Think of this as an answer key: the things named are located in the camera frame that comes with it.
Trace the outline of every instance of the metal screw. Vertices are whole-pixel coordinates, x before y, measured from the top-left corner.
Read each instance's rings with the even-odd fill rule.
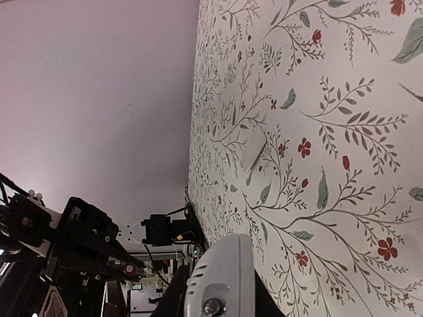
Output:
[[[203,311],[207,316],[215,316],[224,308],[224,304],[219,299],[209,299],[204,303]]]

